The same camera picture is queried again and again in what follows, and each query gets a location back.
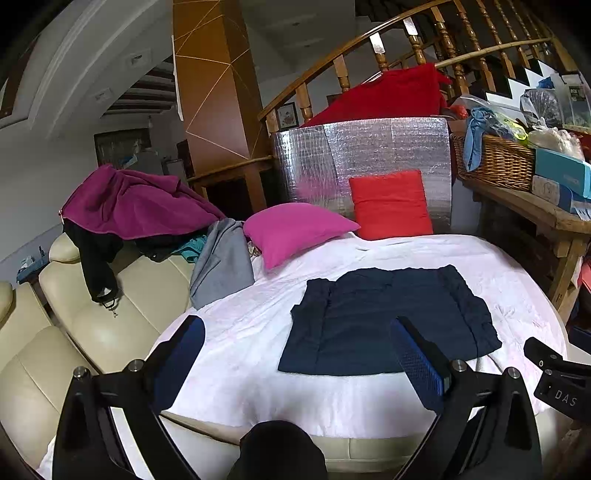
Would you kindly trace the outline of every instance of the metal screw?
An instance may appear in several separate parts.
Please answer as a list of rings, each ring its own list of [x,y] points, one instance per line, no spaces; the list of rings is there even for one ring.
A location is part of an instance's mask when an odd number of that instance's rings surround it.
[[[88,369],[82,365],[79,367],[76,367],[74,369],[74,373],[73,373],[74,378],[77,380],[84,378],[87,374],[88,374]]]
[[[144,361],[140,359],[132,360],[127,364],[127,370],[130,372],[139,372],[144,367]]]
[[[452,360],[452,368],[456,372],[465,372],[468,368],[468,365],[464,360]]]
[[[509,367],[507,369],[507,373],[511,378],[519,378],[521,376],[521,373],[519,373],[519,370],[517,370],[515,367]]]

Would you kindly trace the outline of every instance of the wicker basket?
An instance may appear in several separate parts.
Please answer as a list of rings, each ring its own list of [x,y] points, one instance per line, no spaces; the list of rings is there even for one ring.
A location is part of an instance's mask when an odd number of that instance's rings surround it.
[[[480,180],[496,187],[530,191],[534,176],[535,152],[494,135],[482,136],[482,159],[476,170],[464,166],[464,135],[451,134],[456,151],[457,176],[466,180]]]

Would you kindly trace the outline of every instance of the sofa headrest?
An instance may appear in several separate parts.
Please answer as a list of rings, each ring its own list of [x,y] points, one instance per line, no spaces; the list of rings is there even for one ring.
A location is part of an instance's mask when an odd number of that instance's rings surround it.
[[[7,281],[0,281],[0,322],[4,320],[14,299],[12,285]]]
[[[52,262],[75,262],[80,259],[80,251],[65,233],[61,234],[49,249],[49,260]]]

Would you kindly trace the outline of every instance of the brown column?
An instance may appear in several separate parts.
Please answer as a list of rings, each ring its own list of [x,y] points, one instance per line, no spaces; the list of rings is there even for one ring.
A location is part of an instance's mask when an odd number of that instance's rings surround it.
[[[269,155],[267,131],[256,119],[261,95],[238,0],[174,0],[173,36],[195,175]]]

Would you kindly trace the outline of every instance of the wooden table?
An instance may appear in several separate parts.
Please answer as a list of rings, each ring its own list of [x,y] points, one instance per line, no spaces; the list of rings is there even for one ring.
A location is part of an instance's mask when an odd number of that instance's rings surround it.
[[[546,295],[566,321],[572,305],[569,311],[565,312],[564,303],[569,297],[570,280],[577,261],[587,252],[591,238],[591,222],[585,222],[529,192],[493,187],[476,180],[462,180],[462,183],[474,192],[475,201],[482,202],[479,224],[481,233],[490,221],[488,204],[494,202],[536,224],[538,232],[551,242],[553,255],[558,259],[558,263],[550,287],[546,289]]]

